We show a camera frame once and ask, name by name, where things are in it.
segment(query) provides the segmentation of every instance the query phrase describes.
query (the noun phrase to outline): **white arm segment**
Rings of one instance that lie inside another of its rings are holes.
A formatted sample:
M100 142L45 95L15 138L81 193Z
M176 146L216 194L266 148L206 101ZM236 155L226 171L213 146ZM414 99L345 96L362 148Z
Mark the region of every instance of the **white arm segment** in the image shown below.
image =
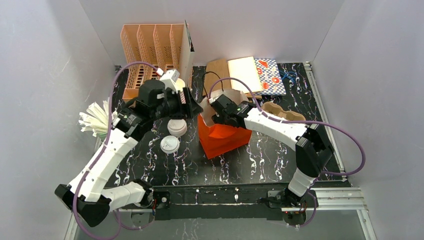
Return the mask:
M130 182L124 186L103 189L103 191L101 191L104 197L112 199L109 203L110 212L128 204L140 203L145 193L146 191L143 187L136 182Z
M272 117L279 119L280 122L268 119L256 107L252 108L247 115L248 117L244 119L247 129L266 134L289 146L294 151L296 151L296 143L298 142L296 138L302 136L307 130L305 124L281 123L281 121L287 120L275 115L272 115Z
M109 143L98 162L89 171L87 178L79 191L78 197L84 195L86 202L97 202L109 177L112 175L125 155L127 155L127 153L133 149L137 143L138 142L131 137L125 138L125 133L117 128L110 131ZM75 193L77 185L83 177L83 174L88 170L88 167L99 155L102 148L103 146L97 150L78 176L70 181L69 184L71 185L70 190L72 193Z
M306 193L306 190L312 186L315 179L316 177L308 176L297 168L288 184L288 189L297 196L302 197Z
M281 123L281 121L287 120L275 115L272 115L272 117L279 119L280 122L268 119L256 107L252 108L247 115L248 117L244 119L247 129L266 134L286 144L294 151L296 151L296 143L298 142L296 138L303 136L307 131L305 124ZM297 168L288 184L288 189L297 196L302 197L306 190L313 184L314 180L315 177L310 177Z

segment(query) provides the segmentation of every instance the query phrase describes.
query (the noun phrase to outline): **book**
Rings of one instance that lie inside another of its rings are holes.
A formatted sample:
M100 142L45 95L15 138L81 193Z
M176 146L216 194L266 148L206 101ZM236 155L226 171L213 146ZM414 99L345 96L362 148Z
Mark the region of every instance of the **book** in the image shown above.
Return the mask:
M277 61L269 58L254 60L262 91L258 95L286 95L286 88L278 70Z
M243 81L253 93L261 92L262 86L258 76L255 59L252 56L228 61L228 72L232 78ZM231 88L248 93L248 89L236 80L231 80Z

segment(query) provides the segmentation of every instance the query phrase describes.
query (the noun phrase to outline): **patterned notebook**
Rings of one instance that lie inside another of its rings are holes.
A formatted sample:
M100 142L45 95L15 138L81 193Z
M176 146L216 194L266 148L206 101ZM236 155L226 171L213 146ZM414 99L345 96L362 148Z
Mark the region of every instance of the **patterned notebook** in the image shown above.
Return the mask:
M277 61L268 58L255 58L257 75L263 91L258 95L286 95L283 81L278 70Z

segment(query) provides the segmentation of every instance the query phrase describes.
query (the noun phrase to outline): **red paper bag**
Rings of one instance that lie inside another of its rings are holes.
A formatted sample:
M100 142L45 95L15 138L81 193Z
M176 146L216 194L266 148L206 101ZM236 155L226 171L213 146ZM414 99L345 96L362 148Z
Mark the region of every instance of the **red paper bag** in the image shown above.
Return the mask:
M218 97L223 93L236 104L247 101L246 95L234 89L226 89L224 92L221 90L214 91L212 97ZM200 144L208 159L249 143L252 135L251 130L241 127L214 124L211 117L215 114L215 111L209 105L206 98L203 99L200 106L203 108L203 113L197 117L197 130Z

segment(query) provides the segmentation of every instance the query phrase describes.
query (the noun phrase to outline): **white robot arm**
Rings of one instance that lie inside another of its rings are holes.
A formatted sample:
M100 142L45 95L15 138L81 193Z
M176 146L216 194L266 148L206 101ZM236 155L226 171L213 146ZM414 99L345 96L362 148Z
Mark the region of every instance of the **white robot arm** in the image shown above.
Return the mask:
M266 134L296 152L297 169L284 191L282 201L288 206L298 206L334 154L324 126L287 123L284 118L264 115L253 103L243 101L237 105L223 94L210 99L209 103L216 112L216 115L212 116L214 123Z
M97 226L110 211L128 204L149 206L153 201L152 186L140 179L126 185L104 189L108 179L127 153L149 132L155 120L194 118L202 112L187 87L177 86L179 73L167 71L160 80L148 80L139 88L138 97L127 102L112 123L105 151L97 163L97 150L85 168L69 184L60 184L55 194L72 210L72 202L78 184L83 180L77 196L77 212L90 227Z

